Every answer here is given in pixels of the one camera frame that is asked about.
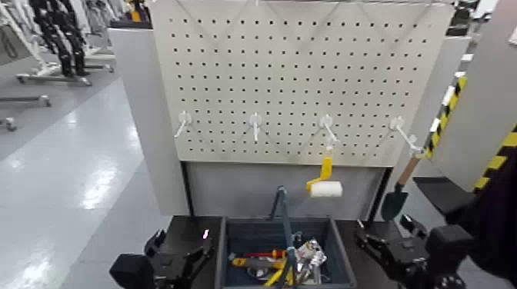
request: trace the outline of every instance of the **hazard stripe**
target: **hazard stripe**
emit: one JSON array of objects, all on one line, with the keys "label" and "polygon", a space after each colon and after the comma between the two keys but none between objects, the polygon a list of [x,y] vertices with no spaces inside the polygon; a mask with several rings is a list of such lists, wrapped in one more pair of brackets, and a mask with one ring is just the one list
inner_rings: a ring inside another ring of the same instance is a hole
[{"label": "hazard stripe", "polygon": [[462,76],[459,78],[458,83],[456,83],[456,86],[454,87],[454,92],[452,93],[449,102],[442,105],[442,109],[440,109],[439,116],[437,117],[437,119],[439,119],[439,124],[436,127],[436,131],[431,131],[428,137],[427,145],[425,146],[425,156],[427,158],[432,157],[432,152],[436,148],[436,145],[438,145],[440,142],[440,137],[445,130],[445,126],[447,126],[447,123],[449,122],[451,113],[456,108],[456,105],[458,105],[459,97],[461,96],[466,83],[467,77]]},{"label": "hazard stripe", "polygon": [[501,168],[504,168],[508,157],[517,149],[517,124],[506,138],[502,141],[501,148],[497,151],[495,157],[487,165],[485,172],[475,183],[474,192],[479,193],[494,178]]}]

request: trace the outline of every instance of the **floor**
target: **floor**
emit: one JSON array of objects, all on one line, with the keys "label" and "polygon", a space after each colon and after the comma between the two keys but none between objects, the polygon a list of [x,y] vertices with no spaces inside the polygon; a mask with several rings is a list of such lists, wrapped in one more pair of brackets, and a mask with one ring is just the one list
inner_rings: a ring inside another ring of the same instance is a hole
[{"label": "floor", "polygon": [[[159,214],[122,80],[106,71],[94,86],[20,85],[12,74],[30,58],[0,67],[1,96],[48,94],[53,106],[0,104],[0,287],[117,288],[108,269],[118,254],[141,253],[170,220]],[[443,224],[414,183],[406,213],[428,228]],[[511,288],[471,261],[469,288]]]}]

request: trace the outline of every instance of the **pegboard hook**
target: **pegboard hook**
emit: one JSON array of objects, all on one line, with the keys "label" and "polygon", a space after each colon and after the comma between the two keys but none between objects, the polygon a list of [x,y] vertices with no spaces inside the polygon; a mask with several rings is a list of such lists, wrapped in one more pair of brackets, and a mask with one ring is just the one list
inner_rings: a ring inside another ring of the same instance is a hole
[{"label": "pegboard hook", "polygon": [[330,127],[332,126],[332,117],[330,115],[325,115],[323,116],[322,118],[320,118],[319,120],[319,127],[320,128],[324,128],[327,130],[327,132],[329,133],[330,135],[330,138],[334,141],[334,142],[338,142],[340,141],[335,135],[334,133],[332,132],[332,130],[330,129]]},{"label": "pegboard hook", "polygon": [[416,146],[415,143],[418,140],[415,135],[408,136],[403,130],[402,126],[404,125],[404,120],[402,117],[398,116],[396,118],[393,118],[392,121],[389,123],[389,129],[392,131],[398,131],[402,137],[404,138],[405,142],[408,143],[409,148],[412,150],[412,152],[416,154],[421,154],[423,152],[423,148]]},{"label": "pegboard hook", "polygon": [[181,122],[181,124],[179,125],[178,131],[174,135],[175,138],[179,137],[179,135],[185,130],[185,127],[192,123],[192,116],[187,111],[182,111],[178,115],[178,120]]},{"label": "pegboard hook", "polygon": [[253,127],[253,137],[255,138],[255,141],[259,141],[259,132],[260,132],[260,125],[262,124],[262,117],[254,113],[249,117],[249,125]]}]

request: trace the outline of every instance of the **white pegboard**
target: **white pegboard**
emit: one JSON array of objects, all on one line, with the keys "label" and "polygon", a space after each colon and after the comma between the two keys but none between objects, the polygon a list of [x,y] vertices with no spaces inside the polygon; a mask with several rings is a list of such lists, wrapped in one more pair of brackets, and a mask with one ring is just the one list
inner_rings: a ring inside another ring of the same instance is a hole
[{"label": "white pegboard", "polygon": [[[184,161],[320,164],[333,117],[334,163],[396,164],[452,16],[447,4],[157,1],[151,5]],[[249,116],[262,116],[258,141]]]}]

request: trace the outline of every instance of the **shovel blade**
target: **shovel blade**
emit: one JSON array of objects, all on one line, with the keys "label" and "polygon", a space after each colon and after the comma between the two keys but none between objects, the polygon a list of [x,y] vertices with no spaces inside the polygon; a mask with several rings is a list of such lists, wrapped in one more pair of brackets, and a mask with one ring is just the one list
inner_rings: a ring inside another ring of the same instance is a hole
[{"label": "shovel blade", "polygon": [[386,194],[381,207],[381,217],[384,221],[393,220],[404,207],[408,193],[405,191]]}]

